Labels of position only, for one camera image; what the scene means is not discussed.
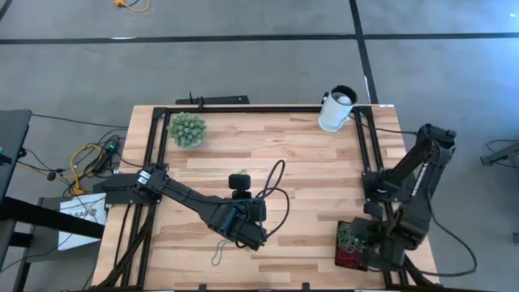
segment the green succulent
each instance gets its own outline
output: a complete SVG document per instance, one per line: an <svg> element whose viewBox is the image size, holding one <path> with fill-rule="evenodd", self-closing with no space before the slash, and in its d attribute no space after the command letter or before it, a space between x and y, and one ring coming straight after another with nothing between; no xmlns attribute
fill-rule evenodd
<svg viewBox="0 0 519 292"><path fill-rule="evenodd" d="M176 145L192 148L205 138L205 121L193 114L177 114L168 126L169 135Z"/></svg>

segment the white mug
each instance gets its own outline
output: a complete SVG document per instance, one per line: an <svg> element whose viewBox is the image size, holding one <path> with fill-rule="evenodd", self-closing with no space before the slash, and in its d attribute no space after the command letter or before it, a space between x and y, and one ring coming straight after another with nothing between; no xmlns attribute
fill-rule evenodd
<svg viewBox="0 0 519 292"><path fill-rule="evenodd" d="M336 132L350 118L348 114L357 102L357 93L347 86L337 85L324 94L319 115L319 126L327 132Z"/></svg>

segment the wooden table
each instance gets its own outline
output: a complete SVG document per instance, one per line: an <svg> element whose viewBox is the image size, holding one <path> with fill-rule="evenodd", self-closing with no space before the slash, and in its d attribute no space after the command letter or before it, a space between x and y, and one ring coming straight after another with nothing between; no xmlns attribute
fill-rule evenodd
<svg viewBox="0 0 519 292"><path fill-rule="evenodd" d="M133 110L123 152L129 162L143 161L153 107L136 106ZM373 105L373 112L377 127L400 130L393 107ZM230 196L228 176L245 170L256 192L263 187L274 163L282 158L286 170L280 187L289 193L290 215L259 251L229 244L220 265L215 267L211 258L222 237L207 228L196 213L164 199L155 217L145 289L198 289L199 284L207 284L209 289L301 289L303 282L310 283L312 289L384 288L381 273L334 265L337 221L366 216L362 212L362 159L353 121L337 133L327 133L317 123L318 114L198 115L207 121L207 137L192 150L180 149L168 141L165 162L170 163L169 176L205 195ZM384 164L392 167L405 155L402 137L382 131L377 134ZM369 150L371 165L375 165ZM137 170L124 163L121 167L124 173ZM109 211L94 285L104 280L114 265L125 209L117 206ZM284 196L272 194L267 199L268 219L264 226L271 230L278 225L285 209ZM131 216L120 255L126 250L130 225ZM427 239L417 251L408 254L420 269L435 271ZM136 283L139 260L137 251L131 284Z"/></svg>

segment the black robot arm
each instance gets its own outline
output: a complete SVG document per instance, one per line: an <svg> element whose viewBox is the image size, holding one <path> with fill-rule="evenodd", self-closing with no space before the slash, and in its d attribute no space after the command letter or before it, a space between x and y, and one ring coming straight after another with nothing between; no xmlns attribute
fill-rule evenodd
<svg viewBox="0 0 519 292"><path fill-rule="evenodd" d="M163 195L195 211L208 228L233 242L240 242L257 251L266 240L266 230L256 224L266 220L265 204L261 198L251 198L251 193L238 190L232 198L202 195L167 175L167 165L151 164L137 174L115 174L94 186L95 191L106 192L106 203L155 204ZM229 178L229 185L243 185Z"/></svg>
<svg viewBox="0 0 519 292"><path fill-rule="evenodd" d="M255 251L264 244L266 230L256 224L259 200L202 195L170 178L165 168L159 165L147 165L141 169L134 186L140 195L152 199L165 195L197 212L209 229L230 241L238 241Z"/></svg>
<svg viewBox="0 0 519 292"><path fill-rule="evenodd" d="M454 131L424 125L418 131L416 145L395 168L363 178L369 204L401 202L385 221L352 221L352 233L366 243L364 265L398 270L404 264L405 250L414 250L422 243L429 231L431 198L454 153L455 136ZM414 178L419 166L418 177Z"/></svg>

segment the wire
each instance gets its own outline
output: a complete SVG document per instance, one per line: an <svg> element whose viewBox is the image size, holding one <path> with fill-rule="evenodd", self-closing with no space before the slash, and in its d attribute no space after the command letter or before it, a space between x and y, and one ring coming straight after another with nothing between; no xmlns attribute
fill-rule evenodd
<svg viewBox="0 0 519 292"><path fill-rule="evenodd" d="M90 126L115 127L115 128L120 128L120 129L127 129L128 128L128 127L124 127L124 126L115 126L115 125L101 124L101 123L97 123L97 122L83 122L83 121L78 121L78 120L74 120L74 119L70 119L70 118L60 118L60 117L54 117L54 116L49 116L49 115L45 115L45 114L32 114L32 116L38 117L38 118L52 118L52 119L57 119L57 120L60 120L60 121L65 121L65 122L76 122L76 123L80 123L80 124L84 124L84 125L90 125Z"/></svg>
<svg viewBox="0 0 519 292"><path fill-rule="evenodd" d="M17 161L17 165L19 168L21 169L24 169L24 170L28 170L28 171L31 171L35 174L39 174L39 175L43 175L45 176L46 178L48 177L48 175L46 173L44 173L42 170L39 170L38 168L36 168L35 166L32 166L32 165L29 165L29 164L26 164L26 163L23 163L21 161ZM58 180L62 183L65 183L66 185L68 185L68 182L66 181L66 179L64 178L58 178Z"/></svg>
<svg viewBox="0 0 519 292"><path fill-rule="evenodd" d="M146 4L146 7L143 9L140 9L140 10L131 8L131 5L128 5L125 0L115 0L114 4L119 7L128 8L130 11L133 11L136 13L143 13L143 12L147 11L149 9L149 7L152 5L152 0L148 0L148 4Z"/></svg>
<svg viewBox="0 0 519 292"><path fill-rule="evenodd" d="M498 139L498 140L492 140L492 141L489 141L488 143L485 144L485 146L487 146L488 150L490 150L490 151L492 151L493 153L495 153L495 150L492 149L492 148L490 147L491 144L493 144L493 143L498 143L498 142L517 142L517 141L519 141L519 140ZM515 168L515 169L518 169L518 168L519 168L519 166L515 166L515 165L505 165L504 163L499 162L499 161L496 161L496 162L494 162L494 163L497 164L497 165L501 165L501 166L503 166L503 167Z"/></svg>
<svg viewBox="0 0 519 292"><path fill-rule="evenodd" d="M96 271L96 263L94 263L94 268L92 269L92 272L90 273L90 276L88 276L87 280L85 281L85 283L83 285L83 290L87 289L88 282L90 281L90 279L92 279L92 276L94 275L95 271Z"/></svg>
<svg viewBox="0 0 519 292"><path fill-rule="evenodd" d="M90 213L90 208L87 210L87 213L85 214L85 217ZM66 242L66 241L67 241L67 240L68 240L72 235L74 235L74 234L70 234L67 238L65 238L65 239L64 239L61 243L59 243L56 247L51 248L50 250L48 250L48 251L45 252L45 253L42 253L42 254L40 254L40 255L29 255L29 256L25 256L25 257L23 257L23 258L21 258L21 259L19 259L19 260L16 260L16 261L14 261L14 262L8 264L5 268L3 268L3 269L0 271L0 273L3 273L5 270L7 270L8 268L12 267L12 266L15 265L15 264L18 264L18 263L19 263L20 261L22 261L22 260L30 259L30 258L33 258L33 257L39 257L39 256L47 256L49 253L51 253L51 252L57 250L61 245L63 245L63 244L64 244L64 243L65 243L65 242Z"/></svg>
<svg viewBox="0 0 519 292"><path fill-rule="evenodd" d="M437 160L437 163L436 163L436 168L434 169L434 171L436 171L436 170L438 170L438 166L437 165L441 161L442 153L441 153L441 150L440 150L440 146L438 145L437 142L434 142L434 146L438 148L438 153L439 153L438 160ZM440 227L443 231L445 231L446 234L449 234L454 239L456 239L470 253L470 257L472 257L472 261L474 262L474 267L471 268L470 270L466 270L466 271L458 272L458 273L433 273L433 272L427 272L427 271L421 271L421 270L418 270L418 271L421 272L424 275L436 276L436 277L461 277L461 276L469 275L471 273L475 273L476 272L476 268L478 267L478 260L476 259L476 255L474 254L472 249L470 249L470 247L463 240L461 240L461 238L457 237L453 232L448 230L446 227L441 225L436 220L435 213L432 210L431 190L429 190L427 192L427 207L429 208L429 211L431 211L432 221L435 222L435 224L438 225L438 227Z"/></svg>
<svg viewBox="0 0 519 292"><path fill-rule="evenodd" d="M227 244L227 243L231 243L232 241L228 240L228 239L222 239L221 241L219 241L217 243L217 251L215 252L214 256L212 257L211 259L211 264L216 267L217 265L220 264L221 262L221 258L224 256L224 246Z"/></svg>
<svg viewBox="0 0 519 292"><path fill-rule="evenodd" d="M96 216L95 216L94 214L91 214L91 213L90 213L90 208L87 208L87 205L85 205L85 204L83 203L83 201L82 201L81 198L80 198L80 195L76 196L76 199L81 203L81 205L83 206L84 210L86 211L86 213L87 213L86 216L88 216L88 215L92 216L92 218L94 218L94 221L95 221L96 223L99 223L99 222L97 221ZM94 204L96 204L97 202L98 202L98 201L92 202L91 207L92 207Z"/></svg>
<svg viewBox="0 0 519 292"><path fill-rule="evenodd" d="M90 144L92 144L92 145L99 145L99 144L103 143L102 141L103 141L103 139L104 139L107 135L109 135L109 134L111 134L111 133L113 133L113 132L115 132L115 131L124 131L124 130L125 130L125 129L122 129L122 128L121 128L121 129L113 129L113 130L107 131L107 132L106 132L106 133L105 133L105 134L104 134L104 135L99 139L99 141L97 141L97 143L90 143ZM83 160L84 160L88 155L90 155L90 153L92 153L94 150L95 150L95 149L90 150L90 151L87 153L87 155L85 155L83 158L79 159L76 163L80 163L81 161L83 161Z"/></svg>
<svg viewBox="0 0 519 292"><path fill-rule="evenodd" d="M135 0L132 4L128 4L129 7L132 7L134 6L135 4L137 4L140 0Z"/></svg>
<svg viewBox="0 0 519 292"><path fill-rule="evenodd" d="M352 120L354 120L356 123L361 124L365 128L370 128L368 125L362 123L361 121L358 121L354 117L351 116L351 114L348 114L348 117L350 117ZM389 129L383 129L383 128L375 128L377 131L385 131L388 133L396 133L396 134L408 134L408 135L418 135L415 131L395 131L395 130L389 130Z"/></svg>
<svg viewBox="0 0 519 292"><path fill-rule="evenodd" d="M268 187L268 185L270 184L270 180L272 179L272 176L274 175L274 172L276 171L277 167L281 165L281 171L279 173L279 176L277 177L277 180L276 180L276 183L274 183L274 187ZM283 220L280 222L280 224L273 230L271 231L269 234L267 234L266 236L263 234L261 234L264 242L267 241L267 239L269 237L271 237L276 231L278 231L282 226L283 224L285 224L285 221L286 221L286 218L289 216L289 212L290 212L290 198L289 198L289 195L286 193L286 191L278 188L277 186L279 185L279 183L281 182L281 179L283 178L283 173L285 172L285 161L284 160L279 160L276 162L276 164L274 165L274 167L272 168L272 170L270 171L270 174L268 174L268 178L267 178L267 182L265 182L265 188L261 191L259 191L257 194L256 194L256 198L261 198L261 208L259 208L259 227L261 228L261 230L263 230L263 222L261 221L261 218L263 217L263 207L265 205L265 199L270 195L272 194L274 191L280 191L282 192L285 197L286 197L286 213L285 213L285 217L283 217Z"/></svg>
<svg viewBox="0 0 519 292"><path fill-rule="evenodd" d="M42 164L48 171L56 171L56 172L58 172L58 170L53 170L52 168L48 167L45 163L43 163L43 161L31 149L25 148L25 151L31 153L36 158L36 160L38 160L38 162L40 162L40 164Z"/></svg>
<svg viewBox="0 0 519 292"><path fill-rule="evenodd" d="M97 145L86 145L86 146L83 146L82 148L79 148L75 153L74 155L72 155L71 157L71 171L72 171L72 178L75 180L75 185L74 185L74 190L73 190L73 193L75 195L82 195L84 193L84 191L81 189L81 184L79 183L79 177L80 176L84 176L84 175L87 175L89 173L91 173L93 171L93 166L88 169L88 170L85 170L82 174L77 174L75 172L75 163L74 163L74 160L75 158L83 151L89 149L89 148L95 148L97 151L99 151L100 153L100 156L97 158L98 161L101 160L101 158L103 157L103 148L97 146Z"/></svg>
<svg viewBox="0 0 519 292"><path fill-rule="evenodd" d="M137 164L134 164L134 163L131 163L131 162L128 162L128 161L122 159L122 155L120 153L118 153L118 152L116 152L115 154L119 155L119 157L121 157L121 161L126 163L126 164L129 164L129 165L132 165L132 166L135 166L135 167L143 167L142 165L137 165Z"/></svg>

